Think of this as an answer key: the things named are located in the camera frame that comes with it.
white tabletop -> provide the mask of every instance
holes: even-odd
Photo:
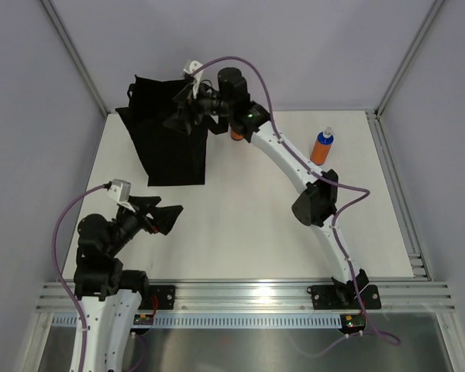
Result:
[[[334,128],[335,141],[323,166],[339,181],[369,188],[371,195],[340,218],[343,234],[370,277],[412,277],[405,245],[364,112],[276,112],[277,125],[305,155],[317,134]],[[260,150],[228,134],[207,142],[206,185],[146,186],[147,175],[117,114],[108,116],[88,187],[113,178],[132,183],[132,195],[158,195],[159,206],[183,205],[168,236],[140,232],[118,255],[124,268],[159,279],[327,278],[332,273],[313,233],[291,212],[298,195]],[[339,207],[359,194],[339,189]],[[80,219],[115,216],[105,192],[88,196]],[[64,268],[73,277],[74,234]]]

orange cylinder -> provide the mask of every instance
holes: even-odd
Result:
[[[243,136],[241,136],[240,134],[236,133],[233,131],[233,129],[231,128],[231,138],[235,141],[240,141],[243,139]]]
[[[334,135],[332,134],[332,129],[327,127],[317,136],[310,160],[317,165],[323,165],[327,159],[327,155],[329,155],[333,141]]]

white wall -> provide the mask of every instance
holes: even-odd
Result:
[[[12,371],[50,236],[86,187],[103,120],[38,2],[0,0],[0,371]],[[60,237],[62,257],[76,212]]]
[[[465,0],[447,2],[384,113],[435,277],[465,330]]]
[[[134,74],[175,79],[187,59],[231,54],[260,68],[276,109],[368,109],[432,0],[53,2],[111,109],[127,104]]]

metal floor panel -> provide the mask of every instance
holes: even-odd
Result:
[[[393,347],[373,336],[346,340],[326,355],[310,358],[342,337],[335,329],[152,329],[144,350],[130,339],[122,370],[144,353],[136,372],[450,372],[452,367],[433,314],[373,315],[381,329],[403,341]],[[68,370],[73,328],[50,330],[40,372]]]

black fabric bag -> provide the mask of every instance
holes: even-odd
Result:
[[[136,76],[128,90],[129,107],[116,109],[148,174],[148,186],[205,184],[207,125],[194,126],[189,136],[163,126],[177,109],[172,98],[186,84]]]

